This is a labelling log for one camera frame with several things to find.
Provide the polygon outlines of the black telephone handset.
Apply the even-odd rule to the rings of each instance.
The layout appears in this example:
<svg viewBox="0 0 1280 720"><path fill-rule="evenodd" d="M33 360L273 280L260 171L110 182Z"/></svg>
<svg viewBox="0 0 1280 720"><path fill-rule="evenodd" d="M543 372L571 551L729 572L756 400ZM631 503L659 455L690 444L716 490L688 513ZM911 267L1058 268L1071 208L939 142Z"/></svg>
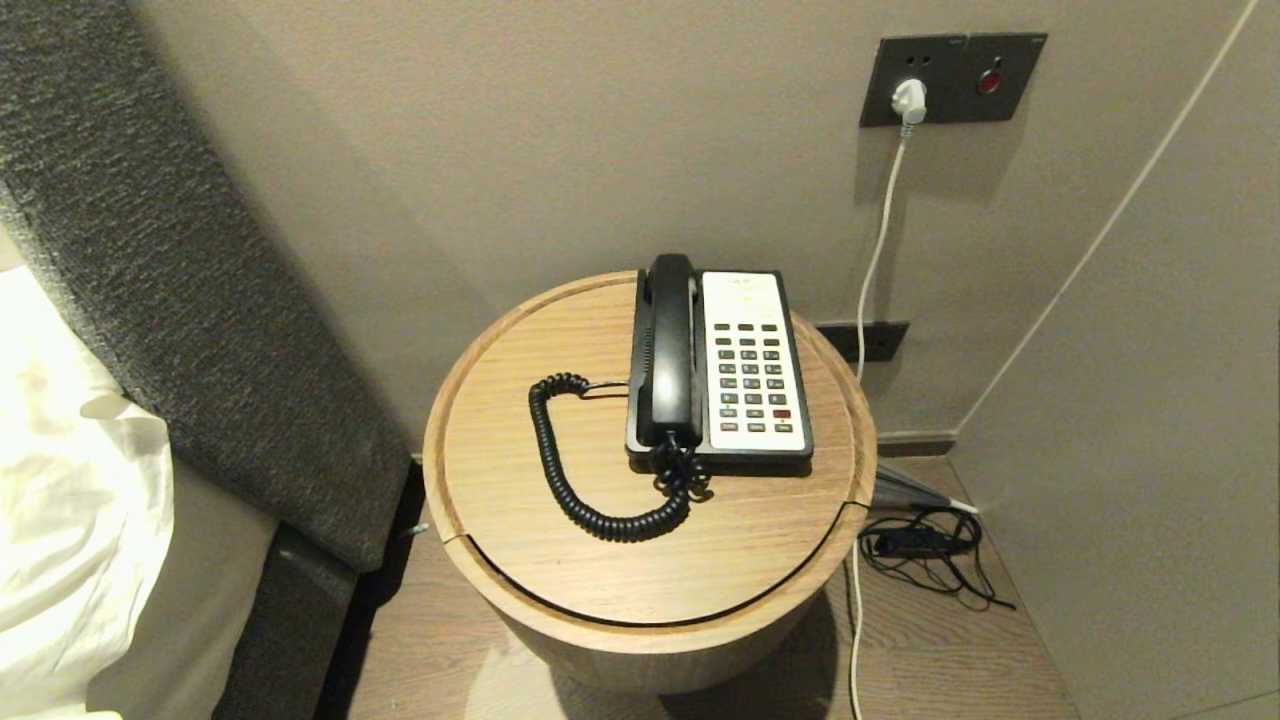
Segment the black telephone handset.
<svg viewBox="0 0 1280 720"><path fill-rule="evenodd" d="M655 259L639 283L635 306L635 439L646 447L701 443L694 305L695 270L680 254Z"/></svg>

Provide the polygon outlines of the black telephone base white keypad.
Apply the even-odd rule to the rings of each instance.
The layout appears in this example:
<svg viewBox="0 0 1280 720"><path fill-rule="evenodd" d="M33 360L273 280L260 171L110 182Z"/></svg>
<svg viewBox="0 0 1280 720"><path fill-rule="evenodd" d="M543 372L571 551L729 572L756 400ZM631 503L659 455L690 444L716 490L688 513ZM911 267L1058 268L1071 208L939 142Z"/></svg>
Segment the black telephone base white keypad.
<svg viewBox="0 0 1280 720"><path fill-rule="evenodd" d="M625 447L636 468L649 465L662 445L646 447L634 437L635 306L648 270L637 274L625 432ZM694 270L701 443L690 450L714 474L805 474L814 439L781 274Z"/></svg>

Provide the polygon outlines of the round wooden bedside table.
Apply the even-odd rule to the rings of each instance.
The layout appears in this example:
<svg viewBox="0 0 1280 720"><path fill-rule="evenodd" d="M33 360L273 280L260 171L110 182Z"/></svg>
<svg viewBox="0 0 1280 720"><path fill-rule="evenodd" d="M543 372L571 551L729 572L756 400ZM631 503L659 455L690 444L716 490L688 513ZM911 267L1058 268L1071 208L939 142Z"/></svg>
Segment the round wooden bedside table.
<svg viewBox="0 0 1280 720"><path fill-rule="evenodd" d="M700 691L769 653L838 574L867 518L877 433L849 365L795 316L810 474L718 475L667 536L589 536L547 487L527 392L557 372L626 379L635 290L632 270L562 284L468 346L425 430L428 501L451 561L557 673L645 694Z"/></svg>

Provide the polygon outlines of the small dark skirting socket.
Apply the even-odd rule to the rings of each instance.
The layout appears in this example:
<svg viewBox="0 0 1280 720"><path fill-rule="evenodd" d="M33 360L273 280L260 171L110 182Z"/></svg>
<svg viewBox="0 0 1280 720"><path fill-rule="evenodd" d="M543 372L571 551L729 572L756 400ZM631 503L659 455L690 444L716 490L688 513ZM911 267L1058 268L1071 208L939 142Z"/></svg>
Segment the small dark skirting socket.
<svg viewBox="0 0 1280 720"><path fill-rule="evenodd" d="M815 328L850 364L861 357L864 363L891 363L896 357L909 329L909 322L873 322L859 327L856 323L828 323Z"/></svg>

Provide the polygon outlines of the grey folded umbrella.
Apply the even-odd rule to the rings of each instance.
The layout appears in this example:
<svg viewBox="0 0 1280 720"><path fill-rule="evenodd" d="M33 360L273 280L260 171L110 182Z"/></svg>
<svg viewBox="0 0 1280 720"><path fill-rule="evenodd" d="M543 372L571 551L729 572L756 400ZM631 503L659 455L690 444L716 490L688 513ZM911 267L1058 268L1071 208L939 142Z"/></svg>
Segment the grey folded umbrella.
<svg viewBox="0 0 1280 720"><path fill-rule="evenodd" d="M979 509L968 502L945 495L887 462L879 462L876 469L870 509L877 511L951 509L972 515L980 514Z"/></svg>

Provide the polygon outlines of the white power plug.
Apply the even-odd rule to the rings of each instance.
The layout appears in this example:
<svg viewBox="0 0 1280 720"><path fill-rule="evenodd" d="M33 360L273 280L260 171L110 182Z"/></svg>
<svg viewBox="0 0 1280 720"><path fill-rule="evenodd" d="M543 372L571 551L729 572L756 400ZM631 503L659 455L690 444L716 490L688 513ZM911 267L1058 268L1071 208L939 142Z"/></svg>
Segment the white power plug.
<svg viewBox="0 0 1280 720"><path fill-rule="evenodd" d="M918 78L901 82L892 94L891 108L900 118L902 132L909 135L928 115L925 83Z"/></svg>

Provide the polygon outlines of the dark fabric bed base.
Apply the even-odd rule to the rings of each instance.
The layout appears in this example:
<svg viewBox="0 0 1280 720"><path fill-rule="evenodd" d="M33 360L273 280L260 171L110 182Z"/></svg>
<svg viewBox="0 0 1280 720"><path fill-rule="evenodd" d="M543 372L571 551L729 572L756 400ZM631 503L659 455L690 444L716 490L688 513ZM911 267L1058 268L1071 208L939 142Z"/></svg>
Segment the dark fabric bed base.
<svg viewBox="0 0 1280 720"><path fill-rule="evenodd" d="M212 720L314 720L357 579L280 524Z"/></svg>

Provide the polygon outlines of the grey fabric headboard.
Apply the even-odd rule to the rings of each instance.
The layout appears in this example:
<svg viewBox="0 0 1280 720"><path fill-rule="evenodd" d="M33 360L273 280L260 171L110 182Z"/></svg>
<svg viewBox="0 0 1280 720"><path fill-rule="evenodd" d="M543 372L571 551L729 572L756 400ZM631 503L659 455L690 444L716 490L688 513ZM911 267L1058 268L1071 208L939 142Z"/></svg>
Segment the grey fabric headboard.
<svg viewBox="0 0 1280 720"><path fill-rule="evenodd" d="M0 0L0 219L182 460L381 566L410 452L124 0Z"/></svg>

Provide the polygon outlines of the beige mattress side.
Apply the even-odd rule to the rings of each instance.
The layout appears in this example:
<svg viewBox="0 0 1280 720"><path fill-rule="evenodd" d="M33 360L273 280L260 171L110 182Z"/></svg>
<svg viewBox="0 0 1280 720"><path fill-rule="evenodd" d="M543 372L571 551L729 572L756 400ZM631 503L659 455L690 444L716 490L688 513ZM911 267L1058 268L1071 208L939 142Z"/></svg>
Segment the beige mattress side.
<svg viewBox="0 0 1280 720"><path fill-rule="evenodd" d="M125 655L88 688L122 720L212 720L278 520L174 462L174 525Z"/></svg>

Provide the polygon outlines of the white bed linen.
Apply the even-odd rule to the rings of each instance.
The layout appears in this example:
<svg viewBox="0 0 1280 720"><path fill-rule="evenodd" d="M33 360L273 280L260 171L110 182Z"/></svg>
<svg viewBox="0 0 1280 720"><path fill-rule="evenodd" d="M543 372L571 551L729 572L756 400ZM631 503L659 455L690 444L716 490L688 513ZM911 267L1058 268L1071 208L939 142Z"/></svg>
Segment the white bed linen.
<svg viewBox="0 0 1280 720"><path fill-rule="evenodd" d="M172 542L166 423L131 402L26 266L0 272L0 720L87 707Z"/></svg>

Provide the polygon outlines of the dark wall socket plate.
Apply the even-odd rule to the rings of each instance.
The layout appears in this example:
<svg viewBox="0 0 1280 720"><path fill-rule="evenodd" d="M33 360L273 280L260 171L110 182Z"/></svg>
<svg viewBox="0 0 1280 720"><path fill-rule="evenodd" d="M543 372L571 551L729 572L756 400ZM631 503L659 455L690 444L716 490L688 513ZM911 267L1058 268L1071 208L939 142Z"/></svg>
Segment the dark wall socket plate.
<svg viewBox="0 0 1280 720"><path fill-rule="evenodd" d="M859 126L874 128L897 126L901 117L892 109L895 90L909 79L925 86L924 122L945 120L947 95L966 45L965 35L925 35L887 37L879 41Z"/></svg>

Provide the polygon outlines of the dark switch plate red button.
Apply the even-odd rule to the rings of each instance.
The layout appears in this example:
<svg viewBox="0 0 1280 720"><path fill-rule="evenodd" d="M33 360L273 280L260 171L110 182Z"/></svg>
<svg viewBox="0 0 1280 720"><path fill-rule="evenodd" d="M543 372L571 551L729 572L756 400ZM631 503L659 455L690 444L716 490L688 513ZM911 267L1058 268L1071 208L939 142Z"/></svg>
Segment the dark switch plate red button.
<svg viewBox="0 0 1280 720"><path fill-rule="evenodd" d="M943 122L1011 120L1047 38L1046 33L969 36L950 81Z"/></svg>

